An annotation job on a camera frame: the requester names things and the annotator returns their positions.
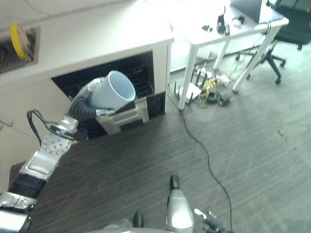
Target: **black cable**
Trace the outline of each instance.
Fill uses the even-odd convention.
[[[171,100],[171,102],[173,103],[173,105],[178,109],[177,105],[174,103],[174,101],[171,99],[171,97],[169,95],[167,95],[168,98]],[[219,184],[219,186],[223,189],[225,195],[227,196],[228,198],[228,201],[229,201],[229,205],[230,205],[230,228],[231,230],[233,231],[232,229],[232,204],[231,204],[231,199],[230,199],[230,196],[226,190],[226,188],[224,187],[224,185],[220,182],[220,180],[214,175],[214,173],[212,172],[212,169],[210,167],[210,162],[209,162],[209,152],[208,152],[208,149],[206,148],[206,146],[204,146],[204,144],[199,140],[197,139],[195,136],[192,135],[192,133],[189,131],[188,129],[188,126],[187,126],[187,123],[186,123],[186,119],[185,119],[185,116],[184,116],[184,113],[183,112],[180,112],[182,118],[183,118],[183,121],[184,121],[184,126],[185,126],[185,129],[187,131],[187,134],[196,142],[198,143],[202,149],[205,150],[206,152],[206,155],[207,155],[207,167],[208,167],[208,170],[209,170],[209,173],[211,174],[211,176],[213,177],[213,179],[217,182],[217,184]]]
[[[47,13],[47,12],[44,12],[44,11],[40,11],[40,10],[38,10],[38,9],[36,9],[34,6],[32,6],[29,2],[28,2],[29,0],[24,0],[24,2],[30,7],[30,8],[32,8],[34,11],[36,11],[36,12],[38,12],[38,13],[42,13],[42,14],[46,14],[47,16],[52,16],[52,15],[50,15],[49,13]]]
[[[30,125],[30,128],[33,130],[33,132],[34,132],[35,136],[37,137],[37,139],[39,141],[39,144],[41,146],[42,141],[41,141],[40,135],[38,133],[38,130],[37,130],[37,128],[34,125],[33,117],[32,117],[32,112],[31,111],[27,112],[27,119],[28,119],[28,123]]]
[[[29,125],[30,125],[30,128],[33,130],[35,136],[37,137],[37,139],[38,139],[38,141],[39,141],[40,146],[41,146],[41,144],[42,144],[42,140],[41,140],[41,138],[40,138],[40,135],[39,135],[39,133],[38,133],[37,128],[36,128],[35,125],[34,125],[34,122],[33,122],[33,114],[35,114],[35,115],[39,118],[39,120],[44,124],[45,128],[46,128],[48,131],[50,131],[51,133],[53,133],[53,134],[55,134],[55,135],[57,135],[57,136],[59,136],[59,137],[65,138],[65,139],[74,140],[74,139],[72,139],[71,137],[66,137],[65,135],[62,135],[62,134],[60,134],[60,133],[58,133],[58,132],[56,132],[56,131],[51,130],[50,127],[48,126],[48,124],[57,125],[57,123],[54,122],[54,121],[47,121],[46,119],[44,119],[43,115],[42,115],[38,110],[33,109],[33,110],[30,110],[30,111],[27,112],[27,119],[28,119],[28,123],[29,123]]]
[[[248,53],[250,53],[251,50],[254,49],[255,47],[255,44],[263,37],[263,34],[261,34],[261,37],[259,37],[254,43],[253,43],[253,46],[248,50]],[[246,58],[246,55],[247,54],[244,54],[244,57],[243,59],[235,66],[235,69],[230,73],[229,75],[229,79],[231,78],[231,75],[235,73],[235,71],[237,71],[237,68],[244,62],[245,58]]]

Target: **dark carpet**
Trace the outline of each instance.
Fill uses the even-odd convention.
[[[275,54],[288,58],[280,85],[263,64],[228,107],[192,103],[184,111],[229,192],[236,233],[311,232],[311,46],[297,51],[278,44]],[[220,71],[228,75],[236,64],[227,57]],[[171,77],[175,103],[172,84],[182,76]],[[206,154],[166,102],[166,114],[145,125],[74,145],[40,195],[30,232],[84,233],[132,219],[136,210],[144,213],[146,227],[164,229],[172,173],[179,174],[193,209],[212,211],[229,228],[228,200],[208,172]],[[198,217],[195,223],[203,233]]]

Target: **chair base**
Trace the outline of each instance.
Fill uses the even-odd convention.
[[[278,61],[281,61],[281,64],[280,66],[281,67],[284,67],[285,66],[285,63],[286,63],[286,59],[283,59],[281,57],[278,57],[278,56],[274,56],[272,55],[272,51],[274,49],[274,46],[269,49],[262,57],[261,57],[261,60],[255,65],[258,66],[259,64],[262,64],[264,63],[265,61],[267,61],[270,66],[272,67],[273,71],[277,74],[277,79],[276,79],[276,84],[279,84],[281,83],[281,73],[280,71],[278,70],[276,64],[275,64],[275,60],[278,60]],[[244,54],[245,56],[246,55],[252,55],[253,57],[255,56],[255,52],[249,52],[249,51],[240,51],[236,57],[235,57],[235,60],[238,61],[240,59],[240,56],[241,54]]]

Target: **yellow object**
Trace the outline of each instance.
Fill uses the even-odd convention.
[[[214,90],[215,88],[216,88],[216,79],[215,78],[209,79],[207,81],[206,92],[199,95],[199,101],[201,103],[206,102],[206,100],[207,100],[207,98],[209,96],[209,91],[210,90]]]
[[[10,24],[10,35],[13,47],[18,57],[22,61],[26,61],[29,41],[26,33],[17,22],[13,22]]]

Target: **black office chair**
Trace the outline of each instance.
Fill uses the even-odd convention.
[[[289,24],[280,29],[278,34],[275,36],[273,45],[262,56],[260,62],[257,63],[257,65],[259,65],[265,61],[268,61],[274,72],[277,74],[277,84],[281,82],[281,73],[278,70],[274,60],[281,61],[281,67],[283,67],[286,63],[286,59],[272,55],[277,41],[297,44],[298,50],[302,49],[302,45],[311,42],[311,1],[309,0],[309,3],[307,3],[307,1],[308,0],[296,0],[295,3],[291,6],[289,6],[286,0],[278,0],[274,5],[271,5],[269,2],[267,2],[268,6],[271,6],[273,9],[289,19]],[[241,54],[254,56],[256,53],[241,51],[237,54],[236,60],[239,60]]]

